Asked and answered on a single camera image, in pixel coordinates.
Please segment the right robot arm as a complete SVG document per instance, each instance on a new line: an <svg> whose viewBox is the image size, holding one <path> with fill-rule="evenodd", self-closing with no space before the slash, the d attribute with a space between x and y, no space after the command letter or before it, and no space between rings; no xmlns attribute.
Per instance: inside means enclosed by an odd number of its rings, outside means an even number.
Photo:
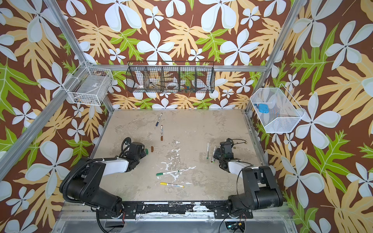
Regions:
<svg viewBox="0 0 373 233"><path fill-rule="evenodd" d="M213 158L219 162L220 169L237 175L243 182L243 193L236 191L228 197L227 212L231 217L245 214L252 217L254 210L282 207L284 198L268 166L256 167L251 163L236 159L233 153L235 143L228 138L215 149Z"/></svg>

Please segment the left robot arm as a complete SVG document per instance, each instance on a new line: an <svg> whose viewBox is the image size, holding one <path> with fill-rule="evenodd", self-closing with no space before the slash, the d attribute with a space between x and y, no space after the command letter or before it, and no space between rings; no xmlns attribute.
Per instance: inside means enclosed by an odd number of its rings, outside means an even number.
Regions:
<svg viewBox="0 0 373 233"><path fill-rule="evenodd" d="M122 199L100 187L104 176L132 171L146 156L145 146L128 137L121 144L120 154L113 158L81 159L62 181L59 191L69 203L80 203L106 212L122 214Z"/></svg>

